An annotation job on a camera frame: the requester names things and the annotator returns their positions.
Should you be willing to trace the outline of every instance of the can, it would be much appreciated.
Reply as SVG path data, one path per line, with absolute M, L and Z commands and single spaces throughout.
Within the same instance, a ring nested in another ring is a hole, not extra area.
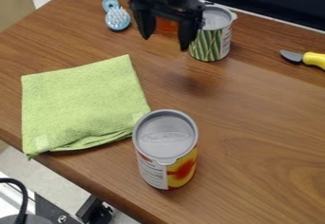
M 224 7 L 206 6 L 203 12 L 204 25 L 197 38 L 189 46 L 189 54 L 204 62 L 224 58 L 230 51 L 231 26 L 237 15 Z
M 156 110 L 133 130 L 140 174 L 149 185 L 171 190 L 185 185 L 197 168 L 198 127 L 181 111 Z

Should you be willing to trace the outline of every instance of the microfiber cloth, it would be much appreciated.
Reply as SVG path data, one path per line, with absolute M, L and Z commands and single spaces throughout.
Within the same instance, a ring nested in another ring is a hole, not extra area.
M 21 81 L 23 151 L 30 157 L 130 137 L 150 111 L 128 55 Z

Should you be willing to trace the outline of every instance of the table surface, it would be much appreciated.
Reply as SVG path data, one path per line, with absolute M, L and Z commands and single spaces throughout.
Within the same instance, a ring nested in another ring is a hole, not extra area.
M 148 186 L 130 139 L 37 160 L 143 223 L 324 223 L 325 73 L 278 55 L 325 52 L 324 35 L 239 13 L 230 55 L 199 63 L 176 39 L 145 41 L 134 22 L 109 31 L 101 3 L 54 0 L 0 34 L 1 140 L 21 148 L 22 75 L 128 53 L 151 108 L 197 122 L 193 180 Z

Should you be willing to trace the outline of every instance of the black cable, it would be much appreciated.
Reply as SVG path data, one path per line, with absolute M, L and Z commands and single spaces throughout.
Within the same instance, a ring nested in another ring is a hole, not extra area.
M 23 195 L 23 202 L 22 202 L 19 214 L 18 214 L 14 224 L 24 224 L 25 217 L 26 217 L 26 211 L 27 211 L 27 207 L 28 207 L 28 201 L 29 201 L 29 194 L 27 192 L 25 185 L 23 183 L 21 183 L 20 181 L 18 181 L 16 179 L 12 179 L 12 178 L 0 178 L 0 183 L 11 183 L 11 184 L 17 185 L 19 187 L 19 189 L 21 190 L 22 195 Z

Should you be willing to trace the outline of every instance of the silver lid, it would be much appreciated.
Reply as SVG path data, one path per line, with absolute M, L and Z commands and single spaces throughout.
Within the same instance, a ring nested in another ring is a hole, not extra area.
M 229 9 L 216 6 L 206 6 L 203 12 L 203 30 L 226 28 L 236 19 L 235 16 L 236 14 L 231 12 Z
M 132 138 L 143 155 L 169 165 L 193 149 L 198 127 L 181 111 L 162 109 L 144 115 L 137 122 Z

